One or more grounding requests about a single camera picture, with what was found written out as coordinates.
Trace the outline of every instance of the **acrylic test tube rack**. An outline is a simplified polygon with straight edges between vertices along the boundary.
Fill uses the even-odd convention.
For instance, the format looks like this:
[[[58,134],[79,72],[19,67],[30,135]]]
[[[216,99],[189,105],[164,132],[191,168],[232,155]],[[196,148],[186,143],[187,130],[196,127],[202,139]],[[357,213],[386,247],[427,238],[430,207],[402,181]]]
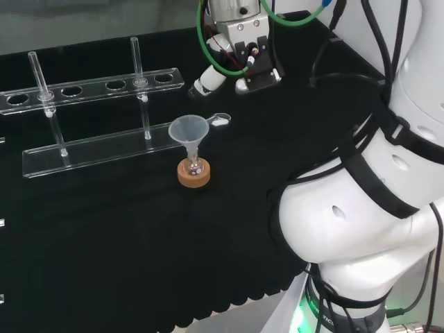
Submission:
[[[22,153],[23,176],[33,178],[122,158],[152,153],[180,144],[168,134],[170,123],[150,126],[148,95],[180,89],[185,83],[178,69],[143,72],[139,41],[131,38],[133,74],[46,85],[36,52],[28,54],[37,87],[0,93],[0,114],[43,109],[56,144]],[[142,128],[65,142],[57,121],[57,107],[135,95],[139,100]]]

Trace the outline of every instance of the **black tablecloth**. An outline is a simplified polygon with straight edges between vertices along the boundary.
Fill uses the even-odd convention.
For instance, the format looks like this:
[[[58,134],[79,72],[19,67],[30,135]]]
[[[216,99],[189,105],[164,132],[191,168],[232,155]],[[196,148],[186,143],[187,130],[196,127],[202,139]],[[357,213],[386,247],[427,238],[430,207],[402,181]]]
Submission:
[[[227,112],[200,155],[212,166],[201,190],[180,186],[185,150],[22,178],[22,151],[53,144],[43,112],[0,118],[0,332],[170,332],[230,303],[289,286],[267,228],[267,189],[323,159],[377,105],[356,80],[307,87],[327,31],[319,22],[277,28],[287,76],[278,87],[237,96],[234,81],[203,101],[187,89],[208,66],[195,29],[140,36],[144,70],[177,67],[186,87],[152,94],[152,123]],[[127,74],[129,38],[38,51],[48,83]],[[320,72],[375,70],[344,43],[329,46]],[[25,53],[0,57],[0,90],[35,85]],[[59,108],[66,141],[141,127],[137,100]]]

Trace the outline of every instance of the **glass test tube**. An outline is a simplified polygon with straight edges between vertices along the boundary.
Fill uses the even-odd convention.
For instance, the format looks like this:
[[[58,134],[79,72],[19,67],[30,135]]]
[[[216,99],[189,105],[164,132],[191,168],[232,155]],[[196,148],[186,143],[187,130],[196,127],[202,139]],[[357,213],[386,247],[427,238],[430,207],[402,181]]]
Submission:
[[[44,113],[51,125],[55,142],[58,145],[61,156],[67,157],[68,156],[67,147],[65,141],[63,140],[62,131],[60,130],[60,126],[58,124],[58,120],[56,117],[56,107],[53,104],[54,93],[50,92],[48,90],[48,87],[46,86],[46,82],[43,77],[42,68],[40,67],[40,63],[37,58],[36,52],[34,51],[29,52],[28,57],[29,57],[29,62],[31,63],[31,67],[33,69],[35,81],[37,82],[37,86],[39,87],[40,90],[39,99],[43,102]]]
[[[148,81],[144,78],[144,71],[142,69],[142,59],[140,58],[139,49],[139,39],[137,37],[131,38],[131,49],[133,51],[133,63],[134,70],[136,74],[136,79],[134,79],[134,85],[136,87],[145,87]],[[140,114],[142,116],[142,124],[144,127],[145,139],[151,139],[150,133],[150,119],[148,117],[148,95],[147,94],[137,94],[137,99],[139,99]]]

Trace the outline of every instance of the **green cable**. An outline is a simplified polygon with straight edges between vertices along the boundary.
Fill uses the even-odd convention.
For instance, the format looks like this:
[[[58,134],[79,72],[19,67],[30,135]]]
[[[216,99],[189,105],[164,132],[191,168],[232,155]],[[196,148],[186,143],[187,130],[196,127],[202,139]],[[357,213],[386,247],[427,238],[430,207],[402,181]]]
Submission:
[[[317,18],[317,16],[319,14],[322,13],[322,11],[324,10],[324,7],[321,6],[319,7],[316,12],[314,12],[313,14],[311,14],[310,16],[308,16],[306,19],[301,19],[300,21],[287,21],[286,19],[281,19],[280,17],[278,17],[268,6],[266,0],[260,0],[262,6],[264,7],[265,11],[267,12],[267,14],[269,15],[269,17],[271,17],[271,19],[273,21],[275,21],[278,24],[281,24],[283,26],[303,26],[311,21],[313,21],[315,18]]]
[[[202,36],[202,24],[201,24],[201,9],[200,4],[197,10],[197,35],[199,36],[199,42],[200,46],[202,47],[203,53],[207,56],[208,60],[212,63],[213,66],[215,66],[222,74],[225,74],[226,76],[242,76],[248,71],[248,67],[245,67],[241,71],[228,71],[227,69],[223,68],[212,56],[211,53],[208,51],[207,46],[205,45],[205,41],[203,40]]]

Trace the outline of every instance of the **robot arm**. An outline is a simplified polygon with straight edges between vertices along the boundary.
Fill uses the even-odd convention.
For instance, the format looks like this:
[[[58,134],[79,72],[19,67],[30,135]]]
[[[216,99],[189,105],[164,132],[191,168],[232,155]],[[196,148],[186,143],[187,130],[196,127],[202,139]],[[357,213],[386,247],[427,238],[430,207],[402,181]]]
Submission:
[[[394,216],[364,191],[352,169],[290,186],[280,202],[280,227],[291,249],[318,263],[324,281],[352,300],[366,302],[386,295],[402,274],[436,247],[438,226],[428,204],[435,202],[444,214],[444,1],[421,4],[420,29],[393,85],[390,109],[398,126],[391,133],[379,129],[362,152],[379,181],[418,212],[407,218]],[[415,144],[401,143],[406,142],[407,131],[413,133],[408,137]],[[351,309],[350,315],[371,316],[380,307]],[[344,315],[341,308],[333,308]],[[376,332],[390,332],[387,320]]]
[[[238,94],[269,87],[280,81],[269,53],[268,15],[258,0],[209,0],[205,21],[211,22],[217,31],[207,41],[214,58],[223,58],[228,53],[237,61],[237,66],[249,67],[248,79],[240,78],[237,81]],[[207,96],[219,88],[224,80],[225,75],[210,66],[191,87],[190,95]]]

